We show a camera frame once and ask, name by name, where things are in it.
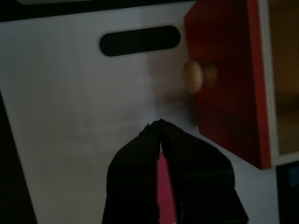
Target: wooden surface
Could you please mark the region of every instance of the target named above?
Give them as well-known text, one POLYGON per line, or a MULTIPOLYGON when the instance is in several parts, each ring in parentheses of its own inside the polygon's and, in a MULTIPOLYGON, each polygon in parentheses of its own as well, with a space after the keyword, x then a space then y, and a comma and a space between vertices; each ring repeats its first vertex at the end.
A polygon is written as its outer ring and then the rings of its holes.
POLYGON ((191 60, 215 62, 219 84, 197 94, 201 133, 271 166, 258 1, 198 1, 185 18, 191 60))

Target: oval hole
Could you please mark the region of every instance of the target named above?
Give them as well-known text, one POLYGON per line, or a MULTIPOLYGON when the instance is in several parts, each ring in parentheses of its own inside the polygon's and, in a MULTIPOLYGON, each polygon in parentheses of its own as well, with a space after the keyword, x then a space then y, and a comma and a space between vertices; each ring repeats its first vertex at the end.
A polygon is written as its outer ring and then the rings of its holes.
POLYGON ((99 48, 109 57, 114 57, 174 48, 181 40, 179 30, 169 25, 109 33, 101 39, 99 48))

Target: white panel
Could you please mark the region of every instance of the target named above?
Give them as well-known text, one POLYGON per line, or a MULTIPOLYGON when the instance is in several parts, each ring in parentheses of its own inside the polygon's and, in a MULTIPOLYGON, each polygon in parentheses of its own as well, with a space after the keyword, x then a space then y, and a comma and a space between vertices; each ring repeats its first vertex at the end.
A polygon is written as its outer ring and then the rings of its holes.
MULTIPOLYGON (((182 82, 183 16, 191 6, 173 3, 0 24, 0 88, 39 223, 101 223, 109 164, 147 123, 162 117, 199 135, 182 82), (114 58, 102 54, 106 33, 163 25, 182 32, 174 49, 114 58)), ((257 220, 250 223, 277 224, 274 171, 258 171, 229 156, 238 167, 239 196, 257 220), (253 192, 249 184, 270 191, 253 192), (257 214, 265 205, 269 211, 257 214)))

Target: red cabinet door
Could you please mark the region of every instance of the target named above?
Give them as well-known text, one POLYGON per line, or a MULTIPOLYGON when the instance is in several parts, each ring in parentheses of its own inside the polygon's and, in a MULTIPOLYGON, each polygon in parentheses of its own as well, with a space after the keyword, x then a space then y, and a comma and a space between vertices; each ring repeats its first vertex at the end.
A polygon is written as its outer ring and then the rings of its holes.
POLYGON ((199 0, 185 17, 191 60, 219 83, 197 94, 201 133, 255 167, 271 167, 258 0, 199 0))

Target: wooden knob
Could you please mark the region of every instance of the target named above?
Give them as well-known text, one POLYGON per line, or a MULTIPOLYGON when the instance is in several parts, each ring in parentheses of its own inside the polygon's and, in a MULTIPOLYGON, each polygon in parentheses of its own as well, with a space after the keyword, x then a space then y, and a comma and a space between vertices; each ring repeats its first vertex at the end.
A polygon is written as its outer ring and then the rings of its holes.
POLYGON ((206 63, 203 66, 194 61, 187 61, 183 73, 183 84, 187 88, 187 91, 193 94, 197 94, 202 87, 214 87, 219 81, 219 70, 214 63, 206 63))

